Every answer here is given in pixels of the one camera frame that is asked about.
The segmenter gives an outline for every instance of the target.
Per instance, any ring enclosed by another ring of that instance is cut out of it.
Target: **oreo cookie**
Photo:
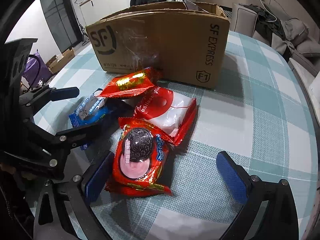
[[[151,132],[146,128],[133,128],[123,139],[122,154],[125,150],[125,141],[130,141],[130,162],[141,162],[149,159],[155,148],[155,141]]]

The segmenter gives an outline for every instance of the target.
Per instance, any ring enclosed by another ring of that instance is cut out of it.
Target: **f1 logo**
[[[116,51],[117,48],[117,41],[116,36],[111,29],[110,25],[106,26],[106,29],[98,30],[98,34],[96,32],[90,32],[91,38],[96,42],[94,43],[95,47],[106,47],[105,41],[107,40],[107,34],[110,33],[111,41],[112,41],[112,48],[109,50],[97,50],[97,52],[101,55],[110,55]]]
[[[206,71],[197,71],[197,80],[201,83],[206,83],[209,81],[210,79],[210,73],[206,72]]]

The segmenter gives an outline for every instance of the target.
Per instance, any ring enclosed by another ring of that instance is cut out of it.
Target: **gray sofa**
[[[252,4],[262,7],[259,3],[259,0],[256,0],[255,4],[252,2]],[[268,7],[280,20],[289,21],[291,19],[289,15],[279,11],[277,8],[273,8],[270,5],[268,5]],[[233,4],[230,30],[252,37],[271,46],[271,44],[255,30],[257,17],[256,12],[245,8],[242,5]],[[312,37],[308,36],[308,29],[306,29],[304,33],[302,33],[303,30],[300,32],[300,37],[296,39],[296,42],[293,42],[294,49],[291,49],[292,58],[313,76],[316,76],[320,70],[320,44]]]

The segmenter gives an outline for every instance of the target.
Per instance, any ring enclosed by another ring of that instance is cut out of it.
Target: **red snack package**
[[[169,136],[155,125],[135,118],[119,118],[119,125],[124,131],[113,162],[113,179],[138,190],[111,184],[110,191],[131,196],[171,194],[169,187],[156,183],[169,152],[166,141],[172,143]]]
[[[133,117],[146,120],[166,132],[179,145],[196,116],[196,99],[154,87],[137,104]]]
[[[99,96],[106,98],[134,97],[153,87],[160,77],[161,73],[152,67],[115,77]]]

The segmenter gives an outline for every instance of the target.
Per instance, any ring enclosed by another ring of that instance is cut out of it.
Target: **checkered tablecloth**
[[[101,69],[90,45],[50,83],[56,88],[76,86],[79,97],[48,103],[35,123],[52,134],[71,128],[68,114],[115,76]],[[174,196],[127,198],[103,191],[92,204],[113,239],[219,239],[240,210],[216,168],[221,150],[250,175],[289,181],[301,237],[316,193],[316,137],[306,100],[284,59],[257,40],[229,32],[215,90],[166,81],[159,85],[196,97],[196,124],[180,152],[170,157]],[[117,130],[90,146],[88,160],[106,149],[114,151],[119,135]],[[85,239],[74,214],[70,216]]]

